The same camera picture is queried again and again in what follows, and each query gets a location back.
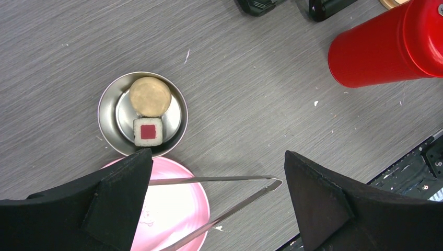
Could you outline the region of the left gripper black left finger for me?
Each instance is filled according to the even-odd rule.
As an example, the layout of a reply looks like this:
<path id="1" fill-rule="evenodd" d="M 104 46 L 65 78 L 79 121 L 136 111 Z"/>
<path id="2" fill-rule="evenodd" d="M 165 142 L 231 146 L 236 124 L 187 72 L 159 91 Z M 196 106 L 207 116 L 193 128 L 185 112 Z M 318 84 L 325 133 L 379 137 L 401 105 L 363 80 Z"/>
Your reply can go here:
<path id="1" fill-rule="evenodd" d="M 1 250 L 130 250 L 153 168 L 150 149 L 22 200 L 1 201 Z"/>

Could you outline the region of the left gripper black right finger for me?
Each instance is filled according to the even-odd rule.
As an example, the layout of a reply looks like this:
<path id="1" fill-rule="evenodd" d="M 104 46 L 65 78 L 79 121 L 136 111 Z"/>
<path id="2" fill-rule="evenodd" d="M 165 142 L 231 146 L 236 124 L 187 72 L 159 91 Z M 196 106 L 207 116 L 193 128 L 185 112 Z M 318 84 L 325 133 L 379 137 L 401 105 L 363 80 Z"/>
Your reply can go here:
<path id="1" fill-rule="evenodd" d="M 371 187 L 292 151 L 284 170 L 305 250 L 442 250 L 442 203 Z"/>

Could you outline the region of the sushi roll piece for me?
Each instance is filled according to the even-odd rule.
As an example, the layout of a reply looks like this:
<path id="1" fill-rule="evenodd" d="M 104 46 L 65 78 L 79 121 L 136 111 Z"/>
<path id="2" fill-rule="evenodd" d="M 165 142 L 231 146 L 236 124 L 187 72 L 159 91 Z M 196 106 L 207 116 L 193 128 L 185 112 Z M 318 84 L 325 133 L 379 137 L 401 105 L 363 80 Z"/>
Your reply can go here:
<path id="1" fill-rule="evenodd" d="M 160 118 L 142 117 L 133 121 L 134 144 L 140 147 L 163 143 L 163 123 Z"/>

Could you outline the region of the beige round bun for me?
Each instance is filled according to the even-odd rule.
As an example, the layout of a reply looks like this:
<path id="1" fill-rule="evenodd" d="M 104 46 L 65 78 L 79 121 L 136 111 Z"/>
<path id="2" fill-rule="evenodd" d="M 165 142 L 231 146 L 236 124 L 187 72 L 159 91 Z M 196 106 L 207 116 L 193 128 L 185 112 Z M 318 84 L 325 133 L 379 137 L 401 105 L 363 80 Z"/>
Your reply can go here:
<path id="1" fill-rule="evenodd" d="M 129 99 L 138 114 L 161 117 L 169 109 L 172 94 L 165 82 L 155 77 L 143 77 L 131 85 Z"/>

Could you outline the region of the red plastic cup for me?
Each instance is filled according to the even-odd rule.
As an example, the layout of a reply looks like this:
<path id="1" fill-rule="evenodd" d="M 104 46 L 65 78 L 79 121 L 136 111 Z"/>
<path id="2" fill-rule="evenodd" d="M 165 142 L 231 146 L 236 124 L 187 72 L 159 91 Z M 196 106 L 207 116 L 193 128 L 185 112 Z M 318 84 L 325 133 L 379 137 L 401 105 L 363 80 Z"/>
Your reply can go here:
<path id="1" fill-rule="evenodd" d="M 339 34 L 328 51 L 328 65 L 342 85 L 370 85 L 424 78 L 408 55 L 403 37 L 406 11 L 412 1 Z"/>

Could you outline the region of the beige round lid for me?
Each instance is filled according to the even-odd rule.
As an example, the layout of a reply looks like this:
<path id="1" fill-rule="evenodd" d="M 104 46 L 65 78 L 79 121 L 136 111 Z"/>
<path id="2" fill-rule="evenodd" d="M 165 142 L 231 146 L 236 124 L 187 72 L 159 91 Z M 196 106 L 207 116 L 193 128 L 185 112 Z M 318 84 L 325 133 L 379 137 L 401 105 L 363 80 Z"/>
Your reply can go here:
<path id="1" fill-rule="evenodd" d="M 399 5 L 402 5 L 409 0 L 379 0 L 379 2 L 386 8 L 386 9 L 392 9 Z"/>

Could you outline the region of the red lid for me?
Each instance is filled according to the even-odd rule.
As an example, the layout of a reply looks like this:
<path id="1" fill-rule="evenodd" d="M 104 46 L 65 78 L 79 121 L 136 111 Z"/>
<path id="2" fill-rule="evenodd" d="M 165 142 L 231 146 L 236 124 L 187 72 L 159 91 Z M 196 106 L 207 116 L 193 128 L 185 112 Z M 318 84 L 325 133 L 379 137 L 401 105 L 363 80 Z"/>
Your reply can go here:
<path id="1" fill-rule="evenodd" d="M 442 1 L 408 1 L 403 23 L 406 51 L 426 76 L 442 78 Z"/>

